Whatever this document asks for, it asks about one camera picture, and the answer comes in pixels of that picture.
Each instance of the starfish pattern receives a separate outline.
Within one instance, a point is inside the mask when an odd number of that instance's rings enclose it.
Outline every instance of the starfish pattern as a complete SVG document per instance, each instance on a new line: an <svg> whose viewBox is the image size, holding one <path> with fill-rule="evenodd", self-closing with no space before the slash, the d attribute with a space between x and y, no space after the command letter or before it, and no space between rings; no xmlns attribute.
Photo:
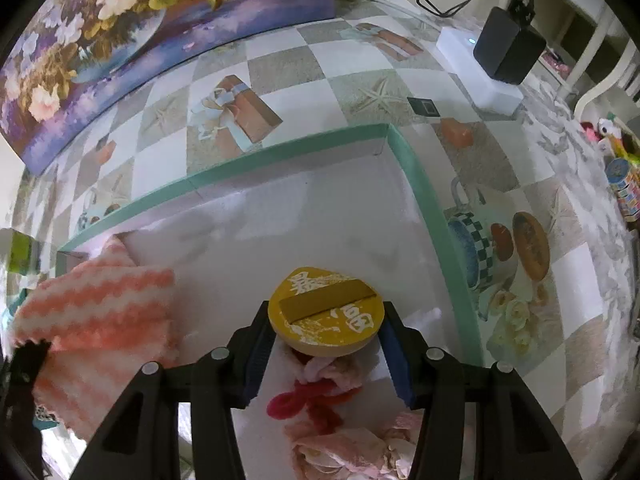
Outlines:
<svg viewBox="0 0 640 480"><path fill-rule="evenodd" d="M549 213L551 214L551 220L549 222L549 228L546 230L548 234L551 233L556 224L563 218L573 218L571 210L564 205L564 199L562 198L563 196L564 194L561 194L561 188L558 188L558 190L556 190L554 205L551 208L551 211L549 211Z"/></svg>
<svg viewBox="0 0 640 480"><path fill-rule="evenodd" d="M364 94L364 97L351 107L351 113L356 114L367 108L379 106L389 115L393 115L394 112L389 103L404 103L404 99L389 94L386 90L388 83L388 77L383 77L380 78L371 89L358 88L358 90Z"/></svg>
<svg viewBox="0 0 640 480"><path fill-rule="evenodd" d="M175 102L176 102L176 98L174 97L165 106L156 107L155 109L156 116L153 118L153 120L151 121L151 124L149 124L147 129L149 129L154 124L156 124L157 126L160 127L160 129L165 134L171 133L171 132L167 132L166 128L171 118L175 115L175 110L174 110L175 104L176 104Z"/></svg>

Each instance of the white tray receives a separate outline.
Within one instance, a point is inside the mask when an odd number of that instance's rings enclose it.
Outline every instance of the white tray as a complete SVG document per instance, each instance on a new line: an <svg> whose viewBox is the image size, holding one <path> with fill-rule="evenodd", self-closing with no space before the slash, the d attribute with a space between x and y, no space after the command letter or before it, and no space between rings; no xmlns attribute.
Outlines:
<svg viewBox="0 0 640 480"><path fill-rule="evenodd" d="M243 166L213 168L143 197L88 228L63 251L94 254L111 234L126 233L122 239L137 263L172 266L182 364L225 345L302 266L364 280L430 346L480 362L475 313L444 216L420 163L394 128L330 132L239 162ZM267 402L293 383L280 345L258 397L233 414L249 479L294 479L284 424L266 415ZM367 382L376 384L366 384L338 411L348 426L373 430L404 407L377 340L357 359Z"/></svg>

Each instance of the white cord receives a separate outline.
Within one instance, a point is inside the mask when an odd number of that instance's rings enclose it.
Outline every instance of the white cord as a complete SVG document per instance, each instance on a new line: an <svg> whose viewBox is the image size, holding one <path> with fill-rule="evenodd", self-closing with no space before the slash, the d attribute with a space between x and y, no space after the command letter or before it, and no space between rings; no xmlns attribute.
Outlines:
<svg viewBox="0 0 640 480"><path fill-rule="evenodd" d="M415 18L416 20L420 20L421 22L426 23L427 25L429 25L430 27L435 28L436 30L442 30L442 27L440 25L438 25L434 21L430 20L426 16L421 15L421 14L417 14L416 12L412 12L409 9L405 9L402 6L393 4L392 2L388 2L386 0L371 0L371 1L372 2L377 2L379 4L383 4L383 5L386 5L386 6L389 6L389 7L392 7L395 10L399 10L400 12L404 12L407 16L411 16L412 18Z"/></svg>

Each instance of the red yarn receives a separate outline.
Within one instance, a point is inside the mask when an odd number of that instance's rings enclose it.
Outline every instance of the red yarn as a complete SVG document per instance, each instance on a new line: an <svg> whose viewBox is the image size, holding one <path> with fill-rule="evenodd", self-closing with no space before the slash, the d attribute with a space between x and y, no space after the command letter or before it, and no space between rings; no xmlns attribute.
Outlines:
<svg viewBox="0 0 640 480"><path fill-rule="evenodd" d="M343 420L330 408L351 399L361 388L354 388L343 394L328 396L335 389L331 379L321 379L315 383L294 384L292 392L279 394L267 404L267 415L276 420L292 418L306 406L306 412L318 434L333 433L343 424Z"/></svg>

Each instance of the small black square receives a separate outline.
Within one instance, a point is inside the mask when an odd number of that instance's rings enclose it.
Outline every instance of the small black square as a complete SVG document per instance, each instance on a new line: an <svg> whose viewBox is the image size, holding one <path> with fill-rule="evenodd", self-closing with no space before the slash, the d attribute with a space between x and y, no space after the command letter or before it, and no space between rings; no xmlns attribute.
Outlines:
<svg viewBox="0 0 640 480"><path fill-rule="evenodd" d="M440 113L436 108L436 105L433 104L431 99L416 99L415 97L408 97L409 104L411 108L414 109L414 113L416 115L420 115L422 117L439 117Z"/></svg>

